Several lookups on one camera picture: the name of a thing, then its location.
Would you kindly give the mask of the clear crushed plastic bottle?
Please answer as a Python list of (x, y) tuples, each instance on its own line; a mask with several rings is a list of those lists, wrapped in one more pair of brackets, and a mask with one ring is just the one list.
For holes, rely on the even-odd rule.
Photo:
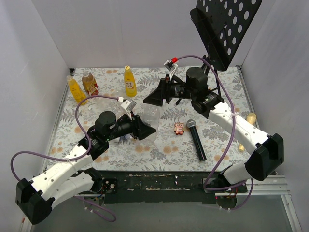
[(156, 129), (156, 132), (142, 140), (142, 143), (146, 146), (152, 146), (155, 143), (159, 121), (160, 121), (160, 109), (158, 106), (147, 104), (144, 108), (142, 115), (142, 121), (149, 124), (152, 128)]

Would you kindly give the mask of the brown tea bottle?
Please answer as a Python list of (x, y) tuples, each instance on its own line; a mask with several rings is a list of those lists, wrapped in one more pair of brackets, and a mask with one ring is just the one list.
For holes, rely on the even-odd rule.
[(95, 96), (99, 94), (99, 88), (94, 76), (88, 71), (83, 72), (82, 83), (84, 90), (89, 96)]

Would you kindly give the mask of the yellow honey pomelo bottle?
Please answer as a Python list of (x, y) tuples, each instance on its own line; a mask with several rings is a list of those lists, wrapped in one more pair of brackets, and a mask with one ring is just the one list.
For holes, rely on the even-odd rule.
[(86, 98), (85, 93), (82, 91), (77, 81), (71, 75), (68, 75), (66, 77), (66, 80), (74, 99), (76, 100), (77, 103), (80, 103), (82, 100)]

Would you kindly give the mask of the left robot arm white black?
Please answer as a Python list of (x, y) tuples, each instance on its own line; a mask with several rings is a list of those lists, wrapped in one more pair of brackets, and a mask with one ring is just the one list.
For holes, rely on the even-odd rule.
[(142, 121), (139, 115), (122, 115), (105, 111), (99, 115), (87, 136), (73, 150), (51, 168), (30, 180), (20, 179), (16, 185), (15, 202), (33, 224), (45, 220), (58, 204), (73, 196), (90, 191), (98, 193), (103, 187), (103, 176), (94, 168), (81, 169), (91, 164), (109, 149), (109, 141), (125, 135), (143, 140), (156, 129)]

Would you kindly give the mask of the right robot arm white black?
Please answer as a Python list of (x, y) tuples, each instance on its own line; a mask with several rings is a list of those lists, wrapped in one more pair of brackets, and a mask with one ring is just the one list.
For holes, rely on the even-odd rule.
[(190, 99), (195, 111), (230, 133), (251, 155), (247, 161), (225, 168), (216, 179), (206, 180), (205, 190), (229, 192), (248, 179), (263, 181), (284, 161), (283, 138), (261, 131), (233, 113), (220, 95), (208, 89), (207, 81), (201, 67), (189, 68), (184, 82), (166, 75), (143, 102), (162, 106), (173, 98)]

